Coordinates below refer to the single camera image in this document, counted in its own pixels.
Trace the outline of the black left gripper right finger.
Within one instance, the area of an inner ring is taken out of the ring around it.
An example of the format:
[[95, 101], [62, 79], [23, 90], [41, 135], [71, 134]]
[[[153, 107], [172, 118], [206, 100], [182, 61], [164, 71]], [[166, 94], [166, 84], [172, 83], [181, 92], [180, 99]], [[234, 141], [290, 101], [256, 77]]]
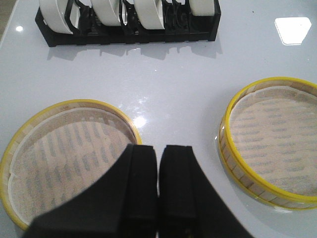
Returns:
[[159, 166], [161, 238], [250, 238], [202, 171], [192, 147], [168, 145]]

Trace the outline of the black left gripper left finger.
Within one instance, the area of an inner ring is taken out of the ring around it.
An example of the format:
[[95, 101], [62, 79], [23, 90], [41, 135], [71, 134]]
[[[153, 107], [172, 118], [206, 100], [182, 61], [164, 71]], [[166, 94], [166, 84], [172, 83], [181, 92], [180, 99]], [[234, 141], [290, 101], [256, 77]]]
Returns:
[[88, 189], [33, 220], [26, 238], [154, 238], [157, 161], [152, 146], [129, 144]]

